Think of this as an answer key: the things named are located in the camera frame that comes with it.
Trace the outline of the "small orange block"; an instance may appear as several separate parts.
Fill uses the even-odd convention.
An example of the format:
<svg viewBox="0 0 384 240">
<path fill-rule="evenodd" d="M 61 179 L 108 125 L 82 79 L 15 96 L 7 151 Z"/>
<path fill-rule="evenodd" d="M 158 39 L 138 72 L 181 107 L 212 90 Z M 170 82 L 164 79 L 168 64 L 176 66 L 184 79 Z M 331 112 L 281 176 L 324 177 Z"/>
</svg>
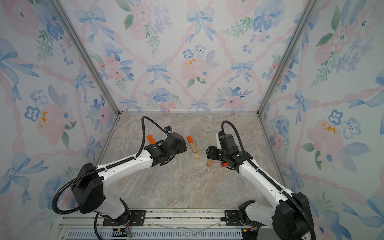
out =
<svg viewBox="0 0 384 240">
<path fill-rule="evenodd" d="M 147 135 L 147 139 L 151 145 L 154 145 L 156 143 L 156 141 L 151 135 Z"/>
</svg>

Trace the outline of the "orange rectangular block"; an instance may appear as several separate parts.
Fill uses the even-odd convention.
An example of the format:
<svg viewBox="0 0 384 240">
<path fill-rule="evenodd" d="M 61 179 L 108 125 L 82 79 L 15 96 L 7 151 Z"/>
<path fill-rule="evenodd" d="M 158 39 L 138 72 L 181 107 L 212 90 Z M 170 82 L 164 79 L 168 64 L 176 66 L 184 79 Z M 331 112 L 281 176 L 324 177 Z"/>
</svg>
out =
<svg viewBox="0 0 384 240">
<path fill-rule="evenodd" d="M 192 139 L 191 136 L 187 136 L 187 140 L 190 144 L 194 143 L 194 140 Z"/>
</svg>

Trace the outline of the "long natural wood block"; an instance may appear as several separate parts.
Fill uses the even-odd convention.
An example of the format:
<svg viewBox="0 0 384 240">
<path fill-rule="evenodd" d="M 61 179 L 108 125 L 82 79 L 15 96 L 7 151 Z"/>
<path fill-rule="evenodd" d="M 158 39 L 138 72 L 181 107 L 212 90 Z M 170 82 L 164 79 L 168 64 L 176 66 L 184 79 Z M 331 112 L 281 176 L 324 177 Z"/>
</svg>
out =
<svg viewBox="0 0 384 240">
<path fill-rule="evenodd" d="M 197 147 L 196 147 L 195 143 L 190 143 L 190 145 L 191 145 L 191 147 L 192 147 L 193 152 L 194 152 L 194 153 L 197 153 L 198 150 L 197 150 Z"/>
</svg>

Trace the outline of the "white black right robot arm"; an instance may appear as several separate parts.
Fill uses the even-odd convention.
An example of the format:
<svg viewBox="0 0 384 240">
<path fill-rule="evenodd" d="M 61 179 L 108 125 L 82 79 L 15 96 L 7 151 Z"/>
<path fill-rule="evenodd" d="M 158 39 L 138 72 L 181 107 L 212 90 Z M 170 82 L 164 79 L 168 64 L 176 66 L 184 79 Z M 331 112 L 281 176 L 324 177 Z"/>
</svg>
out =
<svg viewBox="0 0 384 240">
<path fill-rule="evenodd" d="M 254 200 L 239 205 L 238 219 L 244 226 L 272 228 L 281 240 L 315 240 L 314 221 L 308 198 L 293 193 L 266 173 L 250 154 L 241 151 L 234 137 L 219 132 L 217 145 L 206 149 L 208 159 L 227 163 L 228 168 L 248 179 L 269 201 L 270 207 Z"/>
</svg>

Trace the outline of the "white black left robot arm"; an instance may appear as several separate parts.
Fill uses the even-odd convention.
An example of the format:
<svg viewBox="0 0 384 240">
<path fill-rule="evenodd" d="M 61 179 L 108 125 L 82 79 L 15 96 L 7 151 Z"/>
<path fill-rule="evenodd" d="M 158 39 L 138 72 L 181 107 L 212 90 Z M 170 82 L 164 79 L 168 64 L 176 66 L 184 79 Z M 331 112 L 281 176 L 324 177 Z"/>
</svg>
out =
<svg viewBox="0 0 384 240">
<path fill-rule="evenodd" d="M 92 171 L 99 172 L 85 176 L 72 184 L 71 191 L 76 199 L 78 211 L 82 214 L 96 212 L 106 216 L 114 224 L 120 226 L 126 224 L 132 218 L 128 205 L 122 199 L 108 197 L 105 193 L 106 188 L 140 170 L 157 165 L 163 166 L 177 154 L 186 151 L 187 144 L 184 138 L 171 132 L 165 140 L 144 147 L 138 156 L 132 155 L 105 165 L 84 165 L 79 172 L 80 177 Z"/>
</svg>

